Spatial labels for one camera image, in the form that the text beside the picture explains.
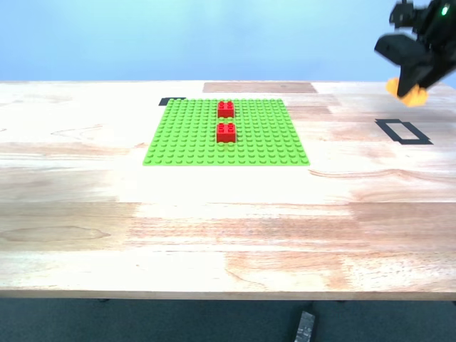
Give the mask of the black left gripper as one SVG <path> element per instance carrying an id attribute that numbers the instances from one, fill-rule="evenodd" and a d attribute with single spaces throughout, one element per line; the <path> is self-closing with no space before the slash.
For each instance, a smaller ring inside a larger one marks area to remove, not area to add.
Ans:
<path id="1" fill-rule="evenodd" d="M 398 97 L 415 88 L 425 90 L 455 70 L 455 1 L 431 1 L 413 10 L 416 40 L 402 33 L 386 34 L 374 48 L 400 68 Z"/>

